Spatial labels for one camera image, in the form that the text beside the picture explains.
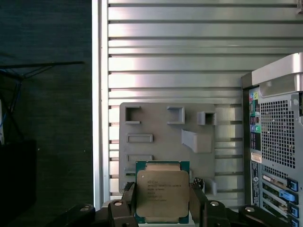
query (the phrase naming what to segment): silver horizontal slat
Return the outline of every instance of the silver horizontal slat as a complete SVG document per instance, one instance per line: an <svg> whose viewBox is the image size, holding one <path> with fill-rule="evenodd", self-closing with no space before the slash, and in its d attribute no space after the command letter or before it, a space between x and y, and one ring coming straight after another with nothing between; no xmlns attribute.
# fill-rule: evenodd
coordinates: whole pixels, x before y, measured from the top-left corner
<svg viewBox="0 0 303 227"><path fill-rule="evenodd" d="M216 108L216 118L218 121L242 121L242 108Z"/></svg>
<svg viewBox="0 0 303 227"><path fill-rule="evenodd" d="M114 57L108 59L108 67L109 71L249 71L280 58L281 56Z"/></svg>
<svg viewBox="0 0 303 227"><path fill-rule="evenodd" d="M216 176L215 182L217 190L240 190L244 189L244 176Z"/></svg>
<svg viewBox="0 0 303 227"><path fill-rule="evenodd" d="M243 148L243 142L242 141L217 141L214 144L215 148Z"/></svg>
<svg viewBox="0 0 303 227"><path fill-rule="evenodd" d="M116 157L116 158L117 158L117 157L119 157L119 151L116 151L116 150L115 150L115 151L111 151L111 150L110 150L110 152L109 152L109 157L110 157L110 158L113 158L113 157Z"/></svg>
<svg viewBox="0 0 303 227"><path fill-rule="evenodd" d="M303 47L162 47L162 48L110 48L108 53L115 54L281 54L289 55L295 52L302 52Z"/></svg>
<svg viewBox="0 0 303 227"><path fill-rule="evenodd" d="M215 127L215 138L217 140L242 138L242 125L217 125ZM109 140L119 140L119 127L109 127Z"/></svg>
<svg viewBox="0 0 303 227"><path fill-rule="evenodd" d="M226 149L242 149L243 143L242 141L216 141L214 144L215 149L217 150L226 150ZM119 144L118 143L111 143L109 144L110 150L119 150Z"/></svg>
<svg viewBox="0 0 303 227"><path fill-rule="evenodd" d="M109 24L108 37L303 37L301 24Z"/></svg>
<svg viewBox="0 0 303 227"><path fill-rule="evenodd" d="M119 162L117 161L109 162L109 174L119 175Z"/></svg>
<svg viewBox="0 0 303 227"><path fill-rule="evenodd" d="M243 155L242 148L225 148L225 149L215 149L216 156L234 156L234 155Z"/></svg>
<svg viewBox="0 0 303 227"><path fill-rule="evenodd" d="M242 138L242 125L217 125L215 126L215 138L217 140L229 138Z"/></svg>
<svg viewBox="0 0 303 227"><path fill-rule="evenodd" d="M243 158L216 159L215 172L216 173L243 172Z"/></svg>
<svg viewBox="0 0 303 227"><path fill-rule="evenodd" d="M225 121L242 121L242 108L229 107L229 108L216 108L216 120L219 122ZM112 108L108 111L109 123L120 122L120 108Z"/></svg>
<svg viewBox="0 0 303 227"><path fill-rule="evenodd" d="M109 98L204 98L204 97L239 97L241 90L232 88L201 88L201 89L182 89L174 88L170 90L148 89L148 90L111 90L108 93Z"/></svg>
<svg viewBox="0 0 303 227"><path fill-rule="evenodd" d="M303 17L296 15L296 8L110 7L108 10L108 20L270 22L302 21Z"/></svg>
<svg viewBox="0 0 303 227"><path fill-rule="evenodd" d="M225 4L241 4L241 5L293 5L296 6L295 0L221 0L221 1L214 1L214 0L109 0L109 4L216 4L218 6L225 5Z"/></svg>
<svg viewBox="0 0 303 227"><path fill-rule="evenodd" d="M244 189L243 175L216 176L214 180L218 190ZM119 179L110 179L110 192L119 192Z"/></svg>
<svg viewBox="0 0 303 227"><path fill-rule="evenodd" d="M240 87L243 73L112 73L109 88L163 88L163 87Z"/></svg>
<svg viewBox="0 0 303 227"><path fill-rule="evenodd" d="M121 105L121 103L203 103L203 104L241 104L241 97L233 98L139 98L136 99L110 99L109 105Z"/></svg>
<svg viewBox="0 0 303 227"><path fill-rule="evenodd" d="M235 156L235 155L237 155L237 156L243 155L242 148L215 149L214 152L215 152L215 155L219 156L219 157L220 156L221 157L224 157L224 156L231 156L232 157L232 156ZM119 158L119 151L110 149L109 157L110 158Z"/></svg>
<svg viewBox="0 0 303 227"><path fill-rule="evenodd" d="M254 40L254 39L226 39L226 40L192 40L192 39L178 39L178 40L166 40L166 39L157 39L157 40L110 40L108 42L109 47L181 47L181 48L197 48L200 49L203 47L204 50L215 50L214 48L223 48L224 49L237 49L237 48L262 48L266 50L273 50L272 48L287 48L291 49L294 47L303 47L301 40L292 40L289 42L288 39L285 40Z"/></svg>
<svg viewBox="0 0 303 227"><path fill-rule="evenodd" d="M110 175L119 175L119 162L109 162ZM243 159L242 158L228 158L228 159L216 159L215 160L216 173L236 173L243 172Z"/></svg>

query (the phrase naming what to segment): black cable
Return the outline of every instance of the black cable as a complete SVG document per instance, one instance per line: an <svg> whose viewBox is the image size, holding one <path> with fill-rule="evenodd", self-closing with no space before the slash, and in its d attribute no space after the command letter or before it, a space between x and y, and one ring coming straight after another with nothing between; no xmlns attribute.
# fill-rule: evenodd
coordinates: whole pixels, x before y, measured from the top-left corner
<svg viewBox="0 0 303 227"><path fill-rule="evenodd" d="M40 73L42 73L42 72L45 72L45 71L47 71L47 70L50 70L51 68L53 68L54 66L50 66L50 67L48 67L47 69L45 69L45 70L42 70L42 71L40 71L40 72L37 72L37 73L35 73L35 74L33 74L33 75L30 75L30 76L28 76L28 77L25 77L24 79L29 79L29 78L31 78L31 77L33 77L33 76L35 76L35 75L38 75L38 74L40 74Z"/></svg>
<svg viewBox="0 0 303 227"><path fill-rule="evenodd" d="M17 125L17 123L15 121L15 118L13 117L12 113L10 112L10 109L9 109L7 103L5 102L5 99L4 99L1 91L0 91L0 100L2 100L2 104L3 104L3 106L4 106L5 110L6 110L7 116L10 118L11 122L13 123L13 125L14 125L14 127L15 127L15 129L17 131L18 136L21 138L21 140L23 140L24 139L24 135L21 132L19 126Z"/></svg>
<svg viewBox="0 0 303 227"><path fill-rule="evenodd" d="M30 72L27 72L27 73L25 73L25 74L22 74L22 76L23 76L23 77L26 77L26 75L31 74L31 73L33 73L33 72L36 72L36 71L38 71L38 70L44 69L45 67L46 67L46 66L42 66L42 67L40 67L40 68L38 68L38 69L36 69L36 70L32 70L32 71L30 71Z"/></svg>
<svg viewBox="0 0 303 227"><path fill-rule="evenodd" d="M12 107L13 107L13 104L15 102L15 99L16 99L16 96L18 95L18 84L16 83L15 84L15 88L14 88L14 91L13 91L13 97L11 99L11 102L10 102L10 105L9 105L9 110L12 111Z"/></svg>
<svg viewBox="0 0 303 227"><path fill-rule="evenodd" d="M11 112L13 113L15 111L15 107L16 107L16 103L20 97L20 93L21 93L21 83L18 84L18 88L17 88L17 96L15 98L15 101L13 103L13 106L11 107Z"/></svg>

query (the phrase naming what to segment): blue cable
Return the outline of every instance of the blue cable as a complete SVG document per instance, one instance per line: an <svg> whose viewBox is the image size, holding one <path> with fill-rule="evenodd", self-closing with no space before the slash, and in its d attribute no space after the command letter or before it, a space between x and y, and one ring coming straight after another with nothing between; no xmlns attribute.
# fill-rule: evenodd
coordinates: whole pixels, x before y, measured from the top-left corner
<svg viewBox="0 0 303 227"><path fill-rule="evenodd" d="M0 123L0 129L1 129L2 125L3 125L3 123L4 123L5 118L6 118L6 113L4 114L4 117L3 117L3 119L2 119L2 121Z"/></svg>

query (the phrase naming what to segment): slot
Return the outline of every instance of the slot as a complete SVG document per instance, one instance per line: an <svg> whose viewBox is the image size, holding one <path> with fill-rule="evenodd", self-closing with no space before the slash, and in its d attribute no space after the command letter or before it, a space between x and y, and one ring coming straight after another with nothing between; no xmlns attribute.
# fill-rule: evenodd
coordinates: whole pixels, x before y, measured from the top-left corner
<svg viewBox="0 0 303 227"><path fill-rule="evenodd" d="M140 106L126 106L125 107L125 123L126 124L140 124L136 116L141 111Z"/></svg>
<svg viewBox="0 0 303 227"><path fill-rule="evenodd" d="M285 216L283 216L280 212L278 212L276 209L271 207L269 204L263 202L263 207L265 209L267 209L270 213L272 213L274 216L276 216L277 218L281 218L281 219L285 220Z"/></svg>
<svg viewBox="0 0 303 227"><path fill-rule="evenodd" d="M274 179L274 178L272 178L268 175L262 175L262 178L264 180L274 184L275 186L281 188L281 189L286 189L286 185L283 182L279 181L279 180L276 180L276 179Z"/></svg>
<svg viewBox="0 0 303 227"><path fill-rule="evenodd" d="M284 213L287 213L288 207L285 204L282 204L281 202L279 202L278 200L274 199L272 196L270 196L266 193L263 193L263 198L265 200L267 200L268 202L270 202L275 207L279 208Z"/></svg>
<svg viewBox="0 0 303 227"><path fill-rule="evenodd" d="M171 112L172 121L167 124L185 124L185 108L182 106L168 106L167 109Z"/></svg>
<svg viewBox="0 0 303 227"><path fill-rule="evenodd" d="M270 187L270 186L268 186L268 185L266 185L264 183L262 184L262 187L263 187L263 189L265 189L266 191L272 193L276 197L279 197L279 195L280 195L279 192L276 191L275 189L273 189L272 187Z"/></svg>
<svg viewBox="0 0 303 227"><path fill-rule="evenodd" d="M299 183L291 178L287 178L287 188L293 190L294 192L299 191Z"/></svg>
<svg viewBox="0 0 303 227"><path fill-rule="evenodd" d="M289 216L289 224L291 227L299 227L299 221Z"/></svg>
<svg viewBox="0 0 303 227"><path fill-rule="evenodd" d="M127 142L128 143L152 143L153 136L152 136L152 134L128 134Z"/></svg>
<svg viewBox="0 0 303 227"><path fill-rule="evenodd" d="M290 202L288 203L288 213L295 218L299 218L299 208Z"/></svg>
<svg viewBox="0 0 303 227"><path fill-rule="evenodd" d="M216 114L198 112L197 113L197 124L198 125L216 125Z"/></svg>

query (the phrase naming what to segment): sticker label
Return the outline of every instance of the sticker label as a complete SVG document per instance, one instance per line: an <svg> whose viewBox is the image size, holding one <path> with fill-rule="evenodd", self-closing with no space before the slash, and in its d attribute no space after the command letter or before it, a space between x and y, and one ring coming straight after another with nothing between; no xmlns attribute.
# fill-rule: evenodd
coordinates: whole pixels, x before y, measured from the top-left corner
<svg viewBox="0 0 303 227"><path fill-rule="evenodd" d="M260 205L260 193L259 193L259 164L251 161L251 204L255 206Z"/></svg>
<svg viewBox="0 0 303 227"><path fill-rule="evenodd" d="M262 155L257 154L257 153L251 153L251 160L258 162L258 163L262 163Z"/></svg>

